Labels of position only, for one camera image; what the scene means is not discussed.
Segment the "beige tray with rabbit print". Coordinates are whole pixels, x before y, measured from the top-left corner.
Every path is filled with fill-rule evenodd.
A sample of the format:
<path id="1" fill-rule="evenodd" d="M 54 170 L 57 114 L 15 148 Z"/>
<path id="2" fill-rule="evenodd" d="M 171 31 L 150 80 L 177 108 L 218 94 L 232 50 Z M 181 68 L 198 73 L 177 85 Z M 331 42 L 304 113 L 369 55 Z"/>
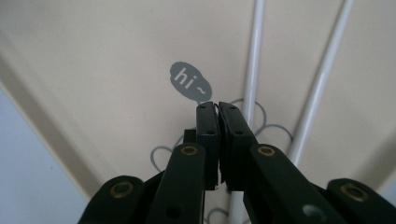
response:
<path id="1" fill-rule="evenodd" d="M 337 19 L 300 162 L 396 193 L 396 0 L 266 0 L 254 132 L 288 150 Z M 254 0 L 0 0 L 0 89 L 91 197 L 161 171 L 205 101 L 243 99 Z"/>

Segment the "white chopstick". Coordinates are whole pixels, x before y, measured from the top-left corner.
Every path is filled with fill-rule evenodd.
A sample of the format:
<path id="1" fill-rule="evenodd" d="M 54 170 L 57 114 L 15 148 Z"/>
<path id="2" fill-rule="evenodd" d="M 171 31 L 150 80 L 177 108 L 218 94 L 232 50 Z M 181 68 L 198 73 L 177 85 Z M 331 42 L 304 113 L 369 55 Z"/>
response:
<path id="1" fill-rule="evenodd" d="M 318 113 L 318 108 L 322 100 L 323 93 L 328 83 L 332 66 L 334 64 L 337 51 L 339 50 L 344 31 L 347 27 L 348 18 L 352 11 L 354 0 L 343 0 L 336 22 L 328 39 L 326 49 L 318 67 L 311 90 L 308 94 L 303 113 L 290 145 L 289 158 L 298 167 L 304 155 L 304 150 L 311 134 L 311 130 Z"/>
<path id="2" fill-rule="evenodd" d="M 261 61 L 262 29 L 264 24 L 265 0 L 255 0 L 249 52 L 247 75 L 243 97 L 243 116 L 249 127 L 254 123 L 257 81 Z M 243 193 L 233 191 L 229 206 L 229 224 L 242 224 L 244 215 Z"/>

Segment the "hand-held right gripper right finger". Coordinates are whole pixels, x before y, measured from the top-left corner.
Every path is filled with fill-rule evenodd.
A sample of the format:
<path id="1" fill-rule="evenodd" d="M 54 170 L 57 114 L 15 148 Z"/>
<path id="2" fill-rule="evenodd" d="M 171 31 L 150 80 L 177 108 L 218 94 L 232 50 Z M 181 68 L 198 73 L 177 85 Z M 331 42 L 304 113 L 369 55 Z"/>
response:
<path id="1" fill-rule="evenodd" d="M 277 147 L 260 144 L 240 110 L 219 103 L 221 180 L 242 191 L 252 224 L 347 224 Z"/>

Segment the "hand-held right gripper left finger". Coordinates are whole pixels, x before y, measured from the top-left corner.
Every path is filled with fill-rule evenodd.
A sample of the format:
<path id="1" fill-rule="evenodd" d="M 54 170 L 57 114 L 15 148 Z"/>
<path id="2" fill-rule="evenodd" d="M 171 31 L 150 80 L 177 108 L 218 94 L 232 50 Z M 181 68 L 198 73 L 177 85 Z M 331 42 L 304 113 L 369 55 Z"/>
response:
<path id="1" fill-rule="evenodd" d="M 146 224 L 202 224 L 205 192 L 218 184 L 219 125 L 215 105 L 196 107 L 196 127 L 172 150 Z"/>

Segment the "pale lavender board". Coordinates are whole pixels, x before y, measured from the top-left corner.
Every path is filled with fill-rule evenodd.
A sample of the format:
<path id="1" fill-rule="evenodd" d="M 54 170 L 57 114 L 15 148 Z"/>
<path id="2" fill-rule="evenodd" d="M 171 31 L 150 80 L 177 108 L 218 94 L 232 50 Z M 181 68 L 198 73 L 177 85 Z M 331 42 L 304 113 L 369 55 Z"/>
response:
<path id="1" fill-rule="evenodd" d="M 195 108 L 169 92 L 61 101 L 0 91 L 0 224 L 76 224 L 108 179 L 163 170 Z M 349 177 L 396 204 L 396 105 L 327 98 L 299 167 L 316 184 Z"/>

